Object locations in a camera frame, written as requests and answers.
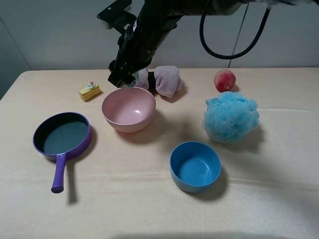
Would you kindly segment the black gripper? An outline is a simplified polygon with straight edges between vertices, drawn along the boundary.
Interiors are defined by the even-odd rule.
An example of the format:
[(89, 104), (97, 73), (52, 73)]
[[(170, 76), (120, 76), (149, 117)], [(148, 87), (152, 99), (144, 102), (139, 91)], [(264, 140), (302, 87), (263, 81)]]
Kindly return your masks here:
[(178, 0), (146, 0), (121, 41), (116, 60), (109, 64), (108, 81), (117, 88), (128, 87), (128, 77), (150, 65), (155, 52), (182, 14)]

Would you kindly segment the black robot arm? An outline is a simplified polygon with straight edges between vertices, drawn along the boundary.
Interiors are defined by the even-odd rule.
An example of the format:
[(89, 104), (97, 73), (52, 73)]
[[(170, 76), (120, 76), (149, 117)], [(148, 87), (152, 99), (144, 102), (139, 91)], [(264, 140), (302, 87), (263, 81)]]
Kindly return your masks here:
[(128, 12), (130, 0), (116, 0), (97, 17), (121, 34), (116, 59), (109, 64), (108, 81), (120, 88), (131, 85), (134, 74), (150, 65), (156, 50), (185, 15), (200, 17), (199, 38), (205, 51), (218, 59), (232, 60), (246, 55), (258, 42), (272, 6), (299, 5), (300, 0), (265, 0), (267, 6), (260, 27), (250, 45), (240, 53), (222, 55), (211, 50), (204, 39), (204, 22), (208, 15), (232, 15), (248, 0), (146, 0), (138, 16)]

